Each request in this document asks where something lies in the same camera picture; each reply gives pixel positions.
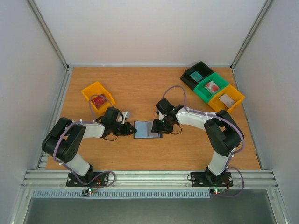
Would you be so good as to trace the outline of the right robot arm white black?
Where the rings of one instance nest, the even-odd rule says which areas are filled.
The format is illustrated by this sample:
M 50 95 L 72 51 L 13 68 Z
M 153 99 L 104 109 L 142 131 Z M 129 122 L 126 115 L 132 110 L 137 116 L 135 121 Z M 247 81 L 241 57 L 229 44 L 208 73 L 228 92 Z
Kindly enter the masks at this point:
M 159 118 L 153 120 L 152 132 L 170 134 L 174 125 L 188 125 L 204 130 L 214 150 L 212 159 L 201 178 L 207 186 L 222 181 L 229 161 L 244 135 L 227 111 L 208 113 L 184 105 L 174 106 L 163 98 L 156 104 Z

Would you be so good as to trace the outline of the blue leather card holder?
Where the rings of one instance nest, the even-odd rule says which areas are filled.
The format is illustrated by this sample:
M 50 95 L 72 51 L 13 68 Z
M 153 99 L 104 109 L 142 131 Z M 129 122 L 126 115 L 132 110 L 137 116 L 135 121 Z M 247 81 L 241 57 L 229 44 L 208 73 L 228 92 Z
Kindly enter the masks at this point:
M 152 132 L 152 121 L 134 121 L 134 127 L 136 129 L 134 139 L 159 139 L 163 137 L 162 134 Z

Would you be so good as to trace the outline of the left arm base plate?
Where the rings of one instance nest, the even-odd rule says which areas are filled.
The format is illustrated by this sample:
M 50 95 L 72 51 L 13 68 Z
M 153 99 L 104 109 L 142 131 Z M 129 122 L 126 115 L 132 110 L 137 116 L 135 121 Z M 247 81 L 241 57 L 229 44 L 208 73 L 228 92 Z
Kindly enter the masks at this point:
M 66 180 L 67 187 L 104 187 L 108 185 L 109 173 L 93 171 L 88 172 L 85 176 L 76 173 L 69 173 Z

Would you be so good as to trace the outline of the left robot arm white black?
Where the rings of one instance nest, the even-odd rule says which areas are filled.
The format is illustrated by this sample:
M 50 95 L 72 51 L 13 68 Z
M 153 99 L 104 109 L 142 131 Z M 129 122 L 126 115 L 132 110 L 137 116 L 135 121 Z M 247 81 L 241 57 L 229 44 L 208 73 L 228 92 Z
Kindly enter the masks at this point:
M 136 129 L 126 121 L 124 113 L 114 107 L 108 107 L 103 116 L 91 122 L 60 118 L 43 140 L 42 150 L 67 168 L 80 184 L 88 186 L 97 176 L 93 166 L 78 152 L 82 139 L 104 139 L 111 134 L 119 137 L 134 133 Z

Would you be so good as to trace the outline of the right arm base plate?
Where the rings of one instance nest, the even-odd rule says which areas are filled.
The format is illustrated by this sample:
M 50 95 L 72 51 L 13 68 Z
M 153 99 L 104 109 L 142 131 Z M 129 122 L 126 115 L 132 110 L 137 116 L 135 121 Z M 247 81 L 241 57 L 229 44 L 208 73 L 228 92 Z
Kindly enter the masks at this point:
M 210 183 L 205 172 L 191 172 L 187 179 L 191 181 L 193 187 L 233 187 L 233 179 L 230 172 L 225 171 L 214 183 Z

